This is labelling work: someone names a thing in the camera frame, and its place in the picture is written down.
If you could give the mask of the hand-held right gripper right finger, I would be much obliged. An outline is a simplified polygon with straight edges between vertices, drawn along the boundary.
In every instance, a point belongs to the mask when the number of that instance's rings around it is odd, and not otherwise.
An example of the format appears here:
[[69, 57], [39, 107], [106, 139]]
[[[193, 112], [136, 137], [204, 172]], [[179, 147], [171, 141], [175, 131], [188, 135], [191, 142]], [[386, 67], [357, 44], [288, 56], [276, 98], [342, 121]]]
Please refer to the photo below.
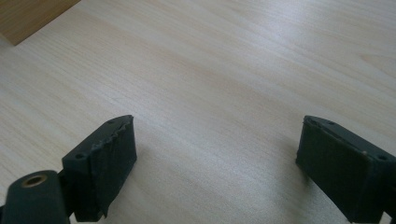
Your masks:
[[396, 156], [343, 126], [304, 117], [297, 165], [352, 223], [396, 224]]

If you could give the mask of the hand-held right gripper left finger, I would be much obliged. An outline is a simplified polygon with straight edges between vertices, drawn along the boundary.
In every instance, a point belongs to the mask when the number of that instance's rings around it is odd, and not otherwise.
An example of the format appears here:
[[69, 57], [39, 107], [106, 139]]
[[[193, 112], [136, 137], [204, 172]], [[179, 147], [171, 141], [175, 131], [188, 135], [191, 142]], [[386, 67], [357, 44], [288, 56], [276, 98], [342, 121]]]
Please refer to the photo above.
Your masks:
[[62, 158], [67, 210], [79, 222], [106, 216], [136, 160], [134, 118], [106, 121]]

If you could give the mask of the wooden compartment box with lid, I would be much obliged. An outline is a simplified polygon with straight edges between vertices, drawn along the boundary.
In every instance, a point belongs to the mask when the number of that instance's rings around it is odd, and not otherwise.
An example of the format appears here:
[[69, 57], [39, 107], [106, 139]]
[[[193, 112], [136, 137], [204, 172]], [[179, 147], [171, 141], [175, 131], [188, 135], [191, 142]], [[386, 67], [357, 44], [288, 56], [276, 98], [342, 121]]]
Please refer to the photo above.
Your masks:
[[0, 0], [0, 37], [16, 46], [80, 0]]

